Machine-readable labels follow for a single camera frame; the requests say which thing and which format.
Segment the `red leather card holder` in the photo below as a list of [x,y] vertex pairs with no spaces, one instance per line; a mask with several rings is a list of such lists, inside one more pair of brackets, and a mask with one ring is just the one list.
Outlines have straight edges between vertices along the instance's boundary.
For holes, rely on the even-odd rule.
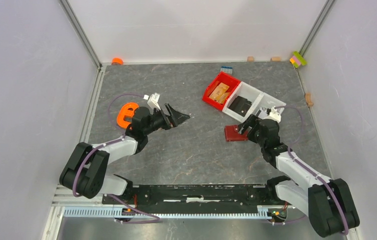
[[224,127],[224,136],[227,142],[242,142],[242,141],[248,140],[246,133],[245,134],[239,133],[238,125],[226,125]]

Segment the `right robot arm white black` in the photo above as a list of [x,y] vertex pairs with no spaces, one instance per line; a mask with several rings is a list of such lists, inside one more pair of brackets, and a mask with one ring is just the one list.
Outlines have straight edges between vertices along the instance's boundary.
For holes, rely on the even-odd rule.
[[279,123],[250,115],[239,124],[238,132],[258,144],[263,159],[284,173],[268,181],[265,198],[271,204],[288,202],[300,210],[315,232],[322,238],[333,234],[347,235],[360,225],[348,183],[332,179],[306,164],[284,144]]

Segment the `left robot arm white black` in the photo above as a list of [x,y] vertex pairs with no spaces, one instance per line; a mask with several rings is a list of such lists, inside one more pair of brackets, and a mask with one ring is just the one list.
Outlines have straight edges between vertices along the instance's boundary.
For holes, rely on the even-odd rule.
[[176,128],[190,119],[190,115],[168,103],[165,109],[167,112],[138,107],[122,136],[94,145],[78,143],[60,174],[59,184],[75,197],[92,199],[98,194],[112,194],[120,203],[129,203],[134,197],[133,189],[128,187],[130,180],[119,175],[108,176],[107,168],[121,158],[140,153],[148,143],[149,134]]

